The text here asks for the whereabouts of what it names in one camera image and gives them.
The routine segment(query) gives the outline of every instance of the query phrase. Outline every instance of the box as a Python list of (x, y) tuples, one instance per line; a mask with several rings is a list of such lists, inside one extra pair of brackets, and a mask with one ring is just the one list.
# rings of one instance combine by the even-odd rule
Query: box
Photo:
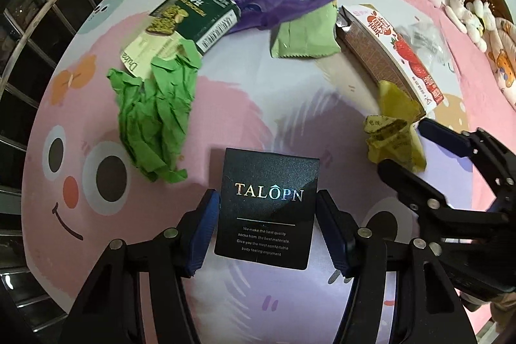
[(226, 149), (215, 254), (306, 269), (319, 160)]
[(233, 0), (165, 0), (131, 36), (120, 58), (131, 74), (146, 79), (155, 56), (173, 59), (183, 39), (194, 41), (204, 55), (240, 15)]
[(343, 6), (339, 20), (337, 38), (358, 57), (375, 82), (392, 82), (418, 101), (424, 110), (419, 118), (444, 100), (425, 65), (372, 5)]

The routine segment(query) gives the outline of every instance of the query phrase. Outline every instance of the light green snack packet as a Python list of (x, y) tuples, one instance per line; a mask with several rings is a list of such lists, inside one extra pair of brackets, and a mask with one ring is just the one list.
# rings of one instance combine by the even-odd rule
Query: light green snack packet
[(272, 57), (324, 57), (341, 51), (333, 28), (337, 7), (333, 2), (301, 18), (282, 23), (270, 49)]

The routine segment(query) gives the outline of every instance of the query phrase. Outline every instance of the pink bedsheet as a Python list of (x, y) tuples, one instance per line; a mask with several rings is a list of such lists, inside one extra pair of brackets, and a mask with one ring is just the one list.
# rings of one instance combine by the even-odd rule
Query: pink bedsheet
[[(455, 61), (470, 130), (481, 127), (516, 152), (516, 112), (496, 85), (487, 57), (429, 0), (404, 1), (430, 17), (445, 36)], [(493, 199), (491, 190), (474, 170), (472, 208), (486, 210)]]

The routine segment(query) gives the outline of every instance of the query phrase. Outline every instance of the black card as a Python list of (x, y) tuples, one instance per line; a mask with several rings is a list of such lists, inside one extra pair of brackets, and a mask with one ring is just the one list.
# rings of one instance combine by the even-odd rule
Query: black card
[(215, 254), (306, 269), (319, 160), (226, 149)]

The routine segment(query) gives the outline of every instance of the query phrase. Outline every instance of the green tissue paper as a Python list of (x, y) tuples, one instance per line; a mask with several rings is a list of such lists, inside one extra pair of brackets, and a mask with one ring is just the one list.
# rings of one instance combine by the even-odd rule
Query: green tissue paper
[(282, 23), (270, 49), (272, 57), (324, 57), (341, 51), (333, 29), (337, 21), (333, 2)]
[(154, 57), (152, 75), (143, 80), (110, 69), (107, 77), (120, 108), (120, 140), (133, 164), (152, 182), (174, 183), (187, 178), (177, 158), (188, 130), (201, 59), (191, 40), (182, 41), (185, 55), (171, 60)]

